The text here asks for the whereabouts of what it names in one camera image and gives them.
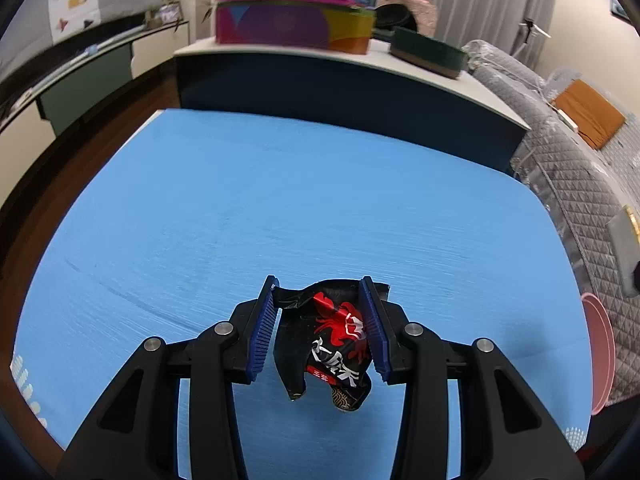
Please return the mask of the colourful gift box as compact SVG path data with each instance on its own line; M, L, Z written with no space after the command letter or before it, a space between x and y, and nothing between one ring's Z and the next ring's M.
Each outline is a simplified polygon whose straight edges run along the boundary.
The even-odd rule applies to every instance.
M217 0L217 44L365 54L375 10L357 0Z

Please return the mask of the black bag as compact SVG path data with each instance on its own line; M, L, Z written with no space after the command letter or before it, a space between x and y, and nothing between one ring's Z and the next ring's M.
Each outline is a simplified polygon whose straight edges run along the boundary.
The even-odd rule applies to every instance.
M393 32L396 28L404 28L416 32L418 22L408 6L403 3L387 3L375 9L374 28L388 32Z

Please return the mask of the grey quilted sofa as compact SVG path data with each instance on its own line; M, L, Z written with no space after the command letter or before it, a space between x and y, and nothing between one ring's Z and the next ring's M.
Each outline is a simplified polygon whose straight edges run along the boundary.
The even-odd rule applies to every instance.
M468 70L529 125L510 167L548 207L581 292L595 294L611 320L615 375L609 404L639 393L639 119L610 92L606 102L624 123L594 150L562 121L554 100L577 81L561 67L542 78L516 58L481 39L463 48Z

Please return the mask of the pink plastic bucket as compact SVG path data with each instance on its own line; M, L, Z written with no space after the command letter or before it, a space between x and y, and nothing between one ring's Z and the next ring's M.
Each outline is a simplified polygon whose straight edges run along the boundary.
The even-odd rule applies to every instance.
M608 403L616 367L616 347L608 311L592 292L580 296L588 328L592 368L592 409L597 415Z

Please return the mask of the tv cabinet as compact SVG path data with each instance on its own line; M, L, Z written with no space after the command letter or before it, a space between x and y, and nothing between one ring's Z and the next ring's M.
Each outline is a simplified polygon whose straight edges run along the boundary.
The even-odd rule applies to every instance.
M76 119L188 44L187 21L136 27L88 47L26 90L1 121L1 199Z

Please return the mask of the photo frame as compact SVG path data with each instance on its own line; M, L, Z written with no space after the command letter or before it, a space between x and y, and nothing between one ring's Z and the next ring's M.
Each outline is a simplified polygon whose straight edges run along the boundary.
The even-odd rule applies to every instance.
M156 17L163 25L176 24L182 21L180 3L170 2L163 4L156 12Z

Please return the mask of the grey covered television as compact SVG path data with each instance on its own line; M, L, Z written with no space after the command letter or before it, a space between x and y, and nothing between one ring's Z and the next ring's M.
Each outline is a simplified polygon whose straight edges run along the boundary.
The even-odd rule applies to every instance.
M1 77L55 44L163 0L24 0L1 37Z

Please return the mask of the pink patterned bag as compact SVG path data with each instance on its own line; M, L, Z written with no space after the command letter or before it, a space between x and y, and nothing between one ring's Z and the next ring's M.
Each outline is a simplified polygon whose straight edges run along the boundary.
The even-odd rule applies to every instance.
M376 0L375 9L382 4L403 3L408 6L418 22L417 32L423 36L434 37L436 32L438 10L430 0Z

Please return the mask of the orange cushion near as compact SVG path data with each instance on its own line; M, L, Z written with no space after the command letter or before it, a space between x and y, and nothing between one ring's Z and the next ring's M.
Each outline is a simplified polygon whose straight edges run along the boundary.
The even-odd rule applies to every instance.
M551 103L576 124L578 134L590 148L600 150L625 125L625 116L602 94L577 79Z

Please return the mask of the black red snack wrapper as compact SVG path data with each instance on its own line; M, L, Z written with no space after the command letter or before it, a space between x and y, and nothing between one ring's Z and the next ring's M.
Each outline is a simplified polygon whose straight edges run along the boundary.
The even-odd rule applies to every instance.
M359 282L325 280L299 290L276 287L273 302L281 311L273 356L288 397L300 399L310 375L329 385L336 408L357 411L371 391L372 361Z

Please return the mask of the white navy side table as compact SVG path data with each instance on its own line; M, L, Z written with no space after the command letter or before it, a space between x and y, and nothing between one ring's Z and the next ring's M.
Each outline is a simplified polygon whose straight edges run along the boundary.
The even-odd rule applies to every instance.
M431 73L390 55L198 40L174 54L179 101L389 136L506 171L529 126L467 73Z

